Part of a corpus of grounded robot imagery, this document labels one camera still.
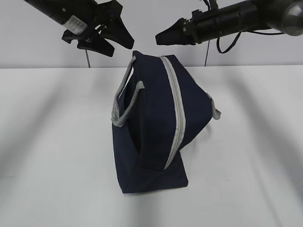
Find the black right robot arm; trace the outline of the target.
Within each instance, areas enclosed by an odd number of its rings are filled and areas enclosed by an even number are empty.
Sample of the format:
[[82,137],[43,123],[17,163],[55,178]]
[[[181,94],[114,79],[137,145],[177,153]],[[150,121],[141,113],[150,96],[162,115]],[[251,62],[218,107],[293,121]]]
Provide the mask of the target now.
[[[79,49],[112,56],[114,41],[132,49],[134,39],[121,21],[122,6],[115,0],[92,4],[88,0],[69,2],[76,14],[91,16],[88,27],[78,35]],[[279,34],[299,36],[303,33],[301,0],[245,0],[225,8],[209,1],[206,12],[195,10],[191,19],[180,18],[170,28],[155,36],[158,45],[195,45],[241,32],[257,33],[259,29],[276,29]]]

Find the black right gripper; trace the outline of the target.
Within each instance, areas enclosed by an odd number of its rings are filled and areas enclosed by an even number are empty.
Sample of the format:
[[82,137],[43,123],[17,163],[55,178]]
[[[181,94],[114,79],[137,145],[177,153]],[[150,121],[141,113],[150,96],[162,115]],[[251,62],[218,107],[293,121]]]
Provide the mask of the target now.
[[192,11],[191,19],[180,18],[155,36],[157,45],[195,45],[218,37],[218,10]]

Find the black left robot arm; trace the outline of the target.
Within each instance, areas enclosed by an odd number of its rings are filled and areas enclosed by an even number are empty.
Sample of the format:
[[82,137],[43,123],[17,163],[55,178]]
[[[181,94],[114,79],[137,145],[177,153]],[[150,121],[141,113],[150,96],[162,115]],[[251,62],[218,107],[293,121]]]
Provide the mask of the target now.
[[28,4],[66,30],[62,40],[78,41],[77,48],[112,57],[115,48],[108,40],[132,49],[134,39],[121,19],[123,6],[116,0],[98,4],[94,0],[27,0]]

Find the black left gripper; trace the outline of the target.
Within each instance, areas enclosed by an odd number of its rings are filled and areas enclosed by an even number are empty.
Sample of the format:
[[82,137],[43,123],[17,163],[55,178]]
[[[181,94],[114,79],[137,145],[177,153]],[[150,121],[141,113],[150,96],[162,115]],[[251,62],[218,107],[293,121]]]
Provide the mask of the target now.
[[133,48],[134,39],[121,19],[123,6],[118,1],[97,3],[94,0],[72,0],[69,6],[71,16],[63,25],[66,31],[62,40],[65,42],[78,40],[78,49],[108,57],[113,56],[114,47],[107,40],[126,49]]

